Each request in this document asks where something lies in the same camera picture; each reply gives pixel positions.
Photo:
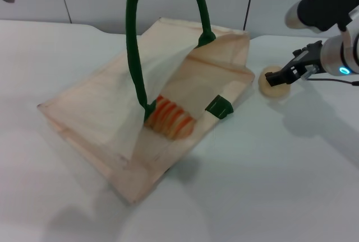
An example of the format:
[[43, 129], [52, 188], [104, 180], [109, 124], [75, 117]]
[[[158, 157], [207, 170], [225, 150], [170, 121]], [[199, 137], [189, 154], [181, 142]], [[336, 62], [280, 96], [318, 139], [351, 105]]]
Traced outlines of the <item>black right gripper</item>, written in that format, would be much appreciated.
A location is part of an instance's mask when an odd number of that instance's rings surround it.
[[293, 52], [294, 59], [279, 70], [265, 71], [265, 79], [271, 87], [282, 84], [291, 85], [299, 78], [309, 79], [312, 75], [323, 73], [320, 61], [322, 41], [307, 44]]

